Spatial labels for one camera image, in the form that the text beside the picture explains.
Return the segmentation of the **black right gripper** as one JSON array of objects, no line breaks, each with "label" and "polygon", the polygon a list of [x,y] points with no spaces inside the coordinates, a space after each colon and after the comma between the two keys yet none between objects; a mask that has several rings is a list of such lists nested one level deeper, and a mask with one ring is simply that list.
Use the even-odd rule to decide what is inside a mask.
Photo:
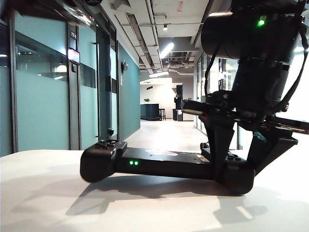
[{"label": "black right gripper", "polygon": [[270,127],[259,128],[253,133],[247,161],[254,167],[256,174],[297,144],[297,139],[292,137],[293,132],[309,133],[307,122],[277,117],[261,99],[227,90],[209,94],[205,102],[183,100],[182,112],[200,116],[204,123],[213,177],[219,183],[222,182],[221,175],[234,135],[235,122],[248,131]]}]

